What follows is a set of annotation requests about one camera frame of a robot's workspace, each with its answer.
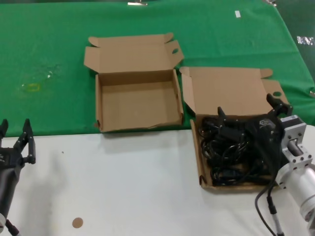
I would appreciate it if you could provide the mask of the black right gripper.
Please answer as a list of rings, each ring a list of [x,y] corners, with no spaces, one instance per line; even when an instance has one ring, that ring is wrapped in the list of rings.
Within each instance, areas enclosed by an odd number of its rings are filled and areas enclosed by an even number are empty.
[[[276,177],[280,168],[286,164],[281,146],[284,130],[280,118],[291,116],[293,107],[270,93],[266,100],[272,107],[270,112],[244,120],[228,118],[223,109],[218,107],[219,134],[234,142],[243,142],[246,133],[266,162],[271,175]]]

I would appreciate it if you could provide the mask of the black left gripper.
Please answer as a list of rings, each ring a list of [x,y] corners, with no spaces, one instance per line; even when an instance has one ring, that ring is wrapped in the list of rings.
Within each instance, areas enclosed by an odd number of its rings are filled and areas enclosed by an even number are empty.
[[[8,130],[8,121],[3,119],[0,124],[0,147],[2,144],[2,139],[5,137]],[[22,156],[22,151],[28,146],[27,157]],[[13,147],[1,147],[0,148],[0,172],[4,171],[16,171],[18,173],[24,167],[24,163],[35,164],[36,154],[35,154],[35,141],[33,137],[33,130],[30,120],[27,118],[24,122],[23,132],[19,136],[18,140]]]

